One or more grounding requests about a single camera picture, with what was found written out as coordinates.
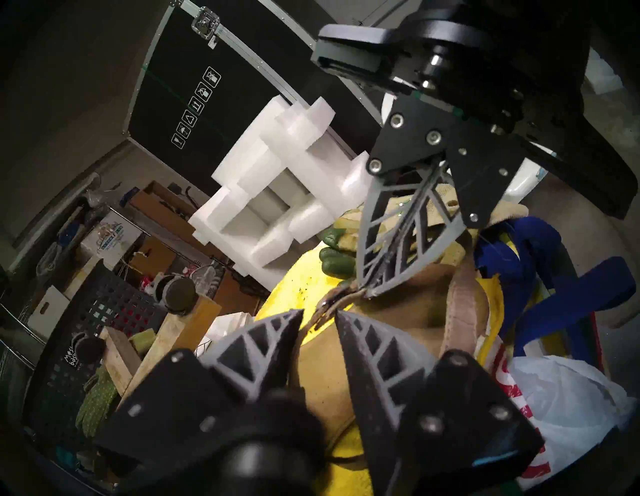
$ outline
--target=wooden plank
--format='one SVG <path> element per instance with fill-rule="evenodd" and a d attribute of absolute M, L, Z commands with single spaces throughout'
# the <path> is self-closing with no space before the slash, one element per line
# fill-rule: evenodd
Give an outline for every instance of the wooden plank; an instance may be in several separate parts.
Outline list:
<path fill-rule="evenodd" d="M 209 298 L 200 296 L 190 314 L 186 316 L 167 314 L 156 334 L 156 340 L 145 359 L 142 360 L 125 394 L 121 395 L 120 404 L 171 350 L 188 348 L 195 351 L 214 319 L 220 314 L 220 310 L 220 305 Z"/>
<path fill-rule="evenodd" d="M 105 327 L 100 333 L 100 338 L 107 344 L 102 363 L 111 376 L 118 394 L 122 396 L 142 361 L 124 332 Z"/>
<path fill-rule="evenodd" d="M 100 257 L 94 255 L 74 276 L 73 280 L 69 283 L 69 286 L 67 286 L 65 292 L 63 293 L 69 300 L 73 299 L 73 297 L 78 292 L 78 289 L 80 289 L 80 286 L 82 286 L 84 280 L 89 276 L 93 268 L 100 260 L 102 260 Z"/>

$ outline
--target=warning symbol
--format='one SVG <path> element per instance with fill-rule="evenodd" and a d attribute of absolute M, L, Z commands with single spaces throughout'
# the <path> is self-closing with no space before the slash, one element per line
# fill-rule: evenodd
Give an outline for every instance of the warning symbol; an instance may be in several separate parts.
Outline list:
<path fill-rule="evenodd" d="M 191 110 L 193 110 L 196 114 L 200 115 L 200 113 L 202 112 L 202 109 L 204 108 L 204 103 L 202 103 L 196 97 L 191 97 L 191 100 L 189 100 L 188 107 Z"/>
<path fill-rule="evenodd" d="M 215 88 L 218 85 L 218 81 L 220 80 L 220 75 L 211 67 L 207 67 L 207 70 L 205 71 L 204 76 L 202 76 L 202 79 L 207 81 L 209 84 L 211 84 L 211 86 Z"/>
<path fill-rule="evenodd" d="M 199 83 L 198 88 L 196 88 L 196 95 L 202 98 L 205 103 L 209 101 L 209 97 L 211 96 L 211 88 L 209 88 L 204 83 Z"/>
<path fill-rule="evenodd" d="M 196 125 L 196 121 L 198 120 L 198 118 L 188 110 L 185 110 L 184 114 L 182 114 L 182 120 L 193 127 Z"/>
<path fill-rule="evenodd" d="M 178 134 L 174 134 L 173 138 L 171 138 L 171 142 L 182 150 L 182 147 L 187 141 L 182 136 L 179 136 Z"/>
<path fill-rule="evenodd" d="M 191 128 L 186 125 L 184 122 L 178 124 L 178 129 L 176 129 L 178 134 L 180 134 L 183 138 L 188 138 L 191 134 Z"/>

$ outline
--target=white plastic bag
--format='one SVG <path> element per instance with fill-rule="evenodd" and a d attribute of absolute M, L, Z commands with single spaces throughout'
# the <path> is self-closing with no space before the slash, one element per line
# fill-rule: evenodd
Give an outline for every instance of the white plastic bag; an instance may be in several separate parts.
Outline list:
<path fill-rule="evenodd" d="M 236 329 L 240 329 L 252 322 L 253 317 L 246 312 L 237 312 L 235 314 L 216 317 L 196 348 L 196 356 L 200 356 L 207 351 L 212 342 L 218 342 L 227 334 L 231 334 Z"/>
<path fill-rule="evenodd" d="M 524 490 L 552 477 L 622 426 L 636 400 L 586 362 L 520 356 L 500 363 L 496 380 L 545 439 L 518 478 Z"/>

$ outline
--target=blue fabric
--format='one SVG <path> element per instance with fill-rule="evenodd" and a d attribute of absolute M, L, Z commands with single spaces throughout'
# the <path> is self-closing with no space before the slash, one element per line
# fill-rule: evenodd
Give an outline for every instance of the blue fabric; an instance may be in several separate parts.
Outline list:
<path fill-rule="evenodd" d="M 523 356 L 528 342 L 566 328 L 572 357 L 591 363 L 593 359 L 578 320 L 591 312 L 613 308 L 635 292 L 636 281 L 624 259 L 605 260 L 524 312 L 516 324 L 514 356 Z"/>
<path fill-rule="evenodd" d="M 509 235 L 519 258 L 499 240 L 501 232 Z M 594 346 L 585 336 L 584 318 L 627 301 L 635 293 L 636 283 L 619 257 L 605 260 L 580 278 L 575 273 L 561 273 L 556 262 L 563 251 L 558 231 L 538 218 L 525 217 L 483 231 L 474 257 L 484 277 L 499 275 L 504 296 L 499 335 L 504 338 L 517 322 L 514 356 L 524 355 L 528 342 L 565 329 L 572 357 L 598 366 Z M 556 293 L 523 314 L 536 287 L 536 274 Z"/>

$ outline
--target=black plastic crate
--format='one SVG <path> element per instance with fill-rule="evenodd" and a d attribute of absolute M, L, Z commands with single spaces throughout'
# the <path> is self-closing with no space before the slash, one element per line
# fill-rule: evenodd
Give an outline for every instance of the black plastic crate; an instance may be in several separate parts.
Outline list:
<path fill-rule="evenodd" d="M 71 453 L 90 448 L 76 429 L 83 386 L 95 365 L 80 364 L 70 348 L 76 332 L 98 335 L 104 326 L 131 336 L 160 329 L 166 310 L 153 298 L 129 285 L 100 261 L 76 293 L 47 341 L 24 401 L 22 420 L 36 434 L 37 447 L 54 456 L 57 447 Z"/>

